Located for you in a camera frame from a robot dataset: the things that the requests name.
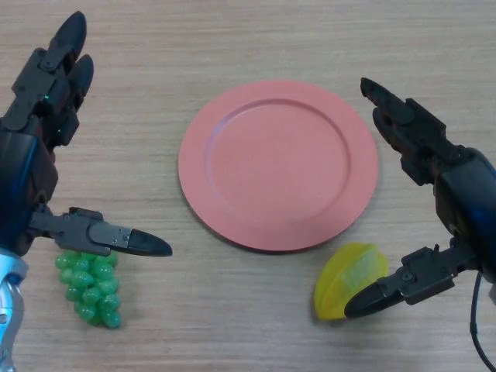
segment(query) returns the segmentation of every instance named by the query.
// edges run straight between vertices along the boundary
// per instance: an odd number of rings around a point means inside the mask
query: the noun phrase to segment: robotic hand
[[[141,256],[172,254],[169,244],[135,229],[110,225],[100,212],[70,208],[53,215],[47,202],[57,184],[54,149],[67,146],[79,126],[78,109],[90,88],[93,61],[78,60],[86,20],[74,13],[48,50],[36,49],[12,90],[14,102],[0,118],[0,372],[15,371],[12,346],[20,328],[20,258],[43,236],[64,249],[107,256],[111,250]]]
[[[421,248],[403,266],[359,292],[347,304],[349,318],[369,315],[405,301],[416,304],[454,287],[464,270],[496,281],[496,170],[478,150],[453,145],[446,126],[421,105],[406,102],[379,84],[362,79],[363,96],[377,107],[374,123],[401,154],[401,167],[419,186],[434,185],[436,212],[453,234],[443,251]]]

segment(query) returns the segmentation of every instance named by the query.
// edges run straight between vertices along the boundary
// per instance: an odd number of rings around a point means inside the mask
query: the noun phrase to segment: plastic grapes
[[[92,326],[114,329],[121,325],[118,313],[121,304],[115,277],[117,253],[108,257],[64,251],[55,260],[59,280],[67,284],[65,297],[74,302],[74,311]]]

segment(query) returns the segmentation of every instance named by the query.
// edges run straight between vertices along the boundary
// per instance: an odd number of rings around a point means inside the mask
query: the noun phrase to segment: wood grain
[[[88,18],[95,80],[81,127],[57,151],[57,212],[80,205],[167,237],[174,257],[122,257],[125,325],[84,326],[37,241],[22,286],[20,371],[484,370],[468,333],[473,274],[408,307],[338,325],[312,320],[312,286],[341,244],[373,241],[398,266],[447,243],[430,188],[417,188],[374,129],[359,82],[368,76],[415,97],[454,142],[496,161],[496,2],[487,0],[2,0],[0,104],[32,49],[74,10]],[[264,78],[319,84],[345,98],[373,131],[381,158],[374,200],[356,224],[303,254],[233,248],[191,214],[177,150],[195,113],[228,88]],[[483,292],[489,289],[483,286]],[[496,360],[494,307],[480,304],[480,338]]]

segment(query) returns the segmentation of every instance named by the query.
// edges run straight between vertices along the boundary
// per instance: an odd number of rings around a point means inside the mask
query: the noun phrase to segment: grape
[[[100,290],[96,287],[88,288],[83,293],[83,301],[88,305],[96,304],[100,298],[102,298],[102,295],[100,294]]]
[[[89,271],[90,270],[90,261],[85,258],[79,258],[74,263],[74,269],[78,271]]]
[[[107,294],[98,303],[98,307],[104,312],[113,312],[121,305],[121,298],[118,294]]]
[[[69,287],[67,287],[67,291],[65,292],[65,298],[69,301],[78,301],[81,300],[82,294],[83,291],[80,288],[69,285]]]
[[[95,279],[86,271],[75,271],[72,274],[71,284],[76,288],[84,288],[88,285],[92,285]]]
[[[109,281],[114,276],[114,268],[108,263],[96,264],[93,269],[93,274],[103,281]]]
[[[102,295],[110,295],[119,289],[119,279],[113,277],[110,281],[97,281],[96,285]]]
[[[94,305],[83,304],[77,313],[85,322],[90,322],[96,315],[96,307]]]
[[[118,312],[103,312],[102,320],[109,328],[118,328],[121,325],[121,315]]]
[[[64,284],[69,284],[72,281],[72,269],[63,269],[59,273],[59,281]]]
[[[59,257],[55,259],[55,266],[59,269],[67,269],[71,264],[71,260],[69,257],[61,254]]]
[[[81,253],[81,257],[85,258],[88,261],[93,261],[97,256],[91,253]]]

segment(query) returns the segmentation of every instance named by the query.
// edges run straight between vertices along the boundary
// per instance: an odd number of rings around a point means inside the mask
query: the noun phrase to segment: black cable
[[[478,273],[475,278],[474,295],[472,296],[472,309],[470,310],[470,334],[472,335],[472,341],[474,341],[475,350],[477,350],[479,357],[491,372],[496,372],[496,368],[487,358],[486,353],[482,350],[481,343],[479,343],[479,338],[477,337],[477,300],[479,299],[481,280],[482,274]]]

